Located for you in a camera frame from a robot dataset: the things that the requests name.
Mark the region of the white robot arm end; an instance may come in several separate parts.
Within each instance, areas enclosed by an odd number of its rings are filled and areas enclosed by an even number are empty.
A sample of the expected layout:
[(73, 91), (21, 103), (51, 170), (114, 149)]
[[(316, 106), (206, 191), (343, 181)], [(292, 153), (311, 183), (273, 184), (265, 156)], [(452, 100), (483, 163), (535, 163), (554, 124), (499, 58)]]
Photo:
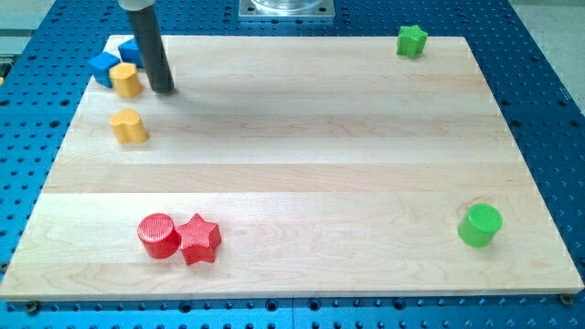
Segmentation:
[(155, 3), (155, 0), (118, 0), (119, 6), (126, 11), (141, 11)]

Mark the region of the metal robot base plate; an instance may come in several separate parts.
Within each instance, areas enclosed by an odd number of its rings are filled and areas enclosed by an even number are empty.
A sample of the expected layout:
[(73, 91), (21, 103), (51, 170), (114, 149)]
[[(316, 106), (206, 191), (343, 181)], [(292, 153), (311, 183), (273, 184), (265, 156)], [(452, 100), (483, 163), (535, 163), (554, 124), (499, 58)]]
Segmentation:
[(239, 0), (239, 17), (244, 18), (334, 16), (334, 0)]

